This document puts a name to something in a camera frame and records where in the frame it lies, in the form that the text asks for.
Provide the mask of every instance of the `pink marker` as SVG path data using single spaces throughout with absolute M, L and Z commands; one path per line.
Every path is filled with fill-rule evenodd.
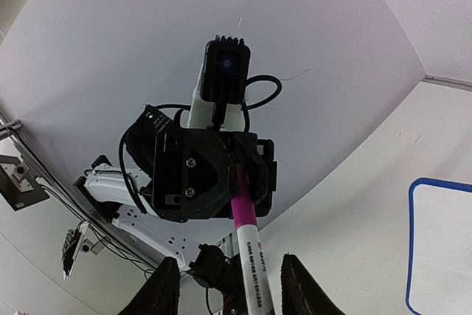
M 231 200 L 231 207 L 235 218 L 248 312 L 249 315 L 275 315 L 254 203 L 246 171 L 241 165 L 237 166 L 237 176 L 240 191 Z

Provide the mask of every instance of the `black cable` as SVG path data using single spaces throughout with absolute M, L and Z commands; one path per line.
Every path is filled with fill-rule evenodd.
M 254 103 L 252 105 L 249 105 L 248 110 L 253 110 L 255 108 L 259 108 L 261 106 L 264 106 L 264 105 L 270 103 L 273 99 L 275 99 L 277 96 L 279 96 L 280 93 L 282 92 L 282 82 L 280 81 L 280 79 L 278 79 L 276 77 L 273 77 L 272 75 L 256 75 L 255 77 L 250 77 L 248 79 L 247 83 L 246 83 L 246 87 L 251 85 L 251 84 L 260 83 L 260 82 L 264 82 L 264 81 L 274 83 L 275 85 L 277 85 L 277 88 L 275 89 L 275 91 L 271 95 L 269 95 L 264 100 L 261 100 L 258 103 Z
M 146 269 L 145 270 L 145 278 L 146 280 L 149 280 L 149 277 L 148 277 L 148 273 L 151 273 L 151 275 L 154 273 L 154 270 L 153 269 Z
M 54 197 L 56 197 L 57 200 L 59 200 L 76 218 L 78 218 L 80 220 L 80 223 L 83 223 L 85 221 L 85 219 L 79 215 L 77 213 L 77 211 L 73 210 L 53 189 L 47 187 L 47 186 L 41 186 L 41 188 L 43 190 L 45 190 L 46 192 L 48 193 L 51 193 Z M 95 236 L 97 237 L 98 241 L 103 243 L 103 241 L 107 241 L 110 245 L 112 245 L 115 249 L 117 249 L 119 252 L 121 252 L 122 254 L 120 255 L 118 252 L 115 252 L 113 249 L 111 249 L 107 244 L 103 243 L 104 247 L 106 247 L 111 253 L 115 254 L 116 256 L 122 258 L 123 260 L 127 260 L 127 261 L 130 261 L 132 264 L 135 265 L 135 267 L 137 267 L 138 269 L 140 269 L 141 271 L 145 271 L 144 268 L 142 268 L 139 264 L 143 265 L 143 262 L 140 261 L 140 260 L 135 260 L 133 258 L 130 258 L 129 256 L 127 256 L 127 252 L 126 250 L 124 249 L 121 249 L 120 247 L 118 247 L 117 245 L 115 245 L 111 240 L 110 238 L 107 238 L 106 236 L 104 235 L 101 235 L 92 225 L 89 227 L 92 232 L 95 234 Z
M 142 214 L 147 214 L 148 211 L 146 210 L 145 205 L 142 203 L 141 198 L 139 197 L 136 185 L 134 184 L 134 180 L 130 179 L 130 176 L 126 173 L 125 168 L 125 158 L 123 156 L 123 151 L 125 149 L 125 140 L 128 134 L 130 133 L 131 127 L 126 130 L 123 134 L 121 139 L 119 140 L 118 146 L 118 160 L 119 160 L 119 168 L 123 174 L 123 179 L 125 180 L 126 189 L 130 194 L 133 202 L 135 203 L 136 207 L 141 211 Z
M 213 105 L 212 130 L 218 132 L 221 129 L 221 126 L 224 124 L 227 108 L 228 108 L 227 103 L 215 103 Z
M 84 175 L 88 175 L 92 172 L 96 172 L 96 173 L 109 173 L 109 174 L 114 174 L 114 175 L 122 175 L 122 172 L 121 171 L 115 171 L 115 170 L 93 170 L 93 169 L 87 169 L 87 170 L 84 170 L 83 171 L 83 174 Z
M 166 108 L 183 108 L 184 110 L 190 111 L 190 105 L 182 105 L 181 103 L 164 103 L 162 105 L 154 106 L 158 110 L 164 110 Z
M 209 306 L 208 292 L 209 292 L 209 289 L 207 288 L 206 291 L 205 291 L 206 308 L 208 309 L 208 312 L 210 313 L 210 315 L 213 315 L 213 311 L 212 311 L 212 309 L 211 309 L 210 306 Z
M 181 127 L 180 120 L 182 118 L 182 114 L 184 113 L 184 111 L 186 111 L 185 108 L 180 108 L 174 115 L 174 125 L 176 125 L 177 127 Z
M 249 132 L 249 130 L 251 129 L 251 118 L 249 117 L 249 111 L 246 101 L 243 101 L 241 103 L 241 109 L 243 110 L 244 116 L 244 131 Z
M 154 106 L 154 108 L 156 108 L 158 110 L 163 110 L 163 109 L 166 109 L 166 108 L 179 108 L 178 113 L 180 112 L 180 115 L 182 115 L 181 111 L 190 110 L 190 105 L 182 105 L 182 104 L 179 104 L 179 103 L 165 103 L 163 105 Z M 125 158 L 124 158 L 123 154 L 124 154 L 124 149 L 125 149 L 126 137 L 128 136 L 130 130 L 131 130 L 131 127 L 126 130 L 126 132 L 123 134 L 121 140 L 119 141 L 119 146 L 118 146 L 119 168 L 120 168 L 120 170 L 123 174 L 126 189 L 128 190 L 128 193 L 130 194 L 131 198 L 133 199 L 133 202 L 135 203 L 135 205 L 138 207 L 138 209 L 141 211 L 142 214 L 147 214 L 148 211 L 146 210 L 145 205 L 142 203 L 142 200 L 139 197 L 139 192 L 137 190 L 136 185 L 134 184 L 134 180 L 131 179 L 131 177 L 126 173 Z
M 49 168 L 36 156 L 36 153 L 26 144 L 26 142 L 23 140 L 23 138 L 21 138 L 21 136 L 18 134 L 17 130 L 15 130 L 14 128 L 10 128 L 14 133 L 15 133 L 15 137 L 18 139 L 18 141 L 23 145 L 23 148 L 26 149 L 28 151 L 28 153 L 31 155 L 32 158 L 35 159 L 35 162 L 41 166 L 41 168 L 44 170 L 44 172 L 51 178 L 51 180 L 53 180 L 57 186 L 59 186 L 60 189 L 62 189 L 63 193 L 67 195 L 67 191 L 62 187 L 62 185 L 60 184 L 60 182 L 54 177 L 54 175 L 52 175 L 51 173 L 49 173 Z M 62 203 L 64 205 L 65 208 L 67 208 L 68 211 L 70 211 L 70 213 L 73 214 L 74 217 L 76 217 L 77 219 L 79 219 L 80 222 L 84 221 L 85 218 L 77 211 L 75 210 L 74 208 L 72 208 L 69 204 L 67 204 L 63 198 L 60 197 L 59 193 L 57 193 L 56 191 L 54 191 L 52 188 L 50 187 L 47 187 L 47 186 L 44 186 L 44 185 L 41 185 L 41 188 L 43 190 L 45 190 L 46 192 L 49 192 L 50 194 L 52 194 L 54 197 L 56 197 L 57 200 L 59 200 L 60 203 Z M 74 201 L 74 199 L 70 199 L 70 201 L 73 203 L 73 205 L 75 205 L 75 207 L 83 214 L 83 215 L 88 215 L 88 213 L 76 202 Z M 120 250 L 121 252 L 124 252 L 124 253 L 128 253 L 127 250 L 125 249 L 121 249 L 119 248 L 115 243 L 113 243 L 111 241 L 110 238 L 107 238 L 108 239 L 108 242 L 113 245 L 113 247 L 115 247 L 117 250 Z M 137 263 L 141 263 L 143 264 L 142 261 L 139 261 L 139 260 L 133 260 L 131 261 L 135 266 L 135 262 Z

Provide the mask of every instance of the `metal rail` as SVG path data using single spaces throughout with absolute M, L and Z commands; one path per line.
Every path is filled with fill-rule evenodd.
M 446 86 L 448 88 L 472 91 L 472 83 L 469 83 L 467 81 L 450 79 L 447 77 L 429 77 L 429 76 L 425 77 L 422 81 L 424 83 Z
M 13 146 L 20 152 L 23 160 L 40 176 L 43 178 L 58 194 L 63 196 L 64 203 L 67 203 L 74 211 L 89 220 L 95 228 L 101 233 L 112 239 L 118 246 L 125 249 L 130 255 L 141 260 L 146 266 L 157 267 L 158 264 L 150 256 L 147 255 L 144 249 L 139 245 L 132 243 L 127 237 L 113 226 L 104 225 L 97 221 L 90 211 L 86 208 L 81 209 L 77 207 L 77 192 L 73 190 L 72 186 L 65 183 L 64 180 L 52 169 L 38 154 L 31 145 L 28 144 L 24 135 L 17 131 L 22 127 L 20 121 L 9 121 L 8 118 L 0 111 L 0 137 L 5 136 L 11 139 Z

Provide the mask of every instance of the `blue whiteboard frame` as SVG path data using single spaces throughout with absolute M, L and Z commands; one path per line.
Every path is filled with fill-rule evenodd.
M 408 261 L 408 282 L 406 284 L 406 306 L 408 309 L 415 315 L 427 315 L 418 313 L 410 305 L 410 291 L 412 289 L 412 274 L 413 274 L 413 254 L 414 254 L 414 189 L 421 184 L 428 186 L 448 188 L 449 190 L 457 190 L 472 193 L 472 185 L 469 184 L 460 184 L 457 182 L 442 181 L 435 179 L 421 178 L 412 183 L 409 189 L 409 207 L 410 207 L 410 251 L 409 251 L 409 261 Z

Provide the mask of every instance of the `screw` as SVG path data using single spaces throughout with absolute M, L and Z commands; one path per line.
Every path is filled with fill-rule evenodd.
M 188 198 L 192 198 L 192 197 L 195 197 L 195 194 L 197 193 L 197 191 L 195 191 L 195 189 L 193 188 L 187 188 L 185 190 L 185 195 L 188 197 Z
M 192 168 L 192 167 L 195 167 L 195 166 L 197 165 L 197 161 L 196 161 L 194 158 L 189 158 L 189 159 L 185 162 L 185 164 L 186 164 L 188 167 Z

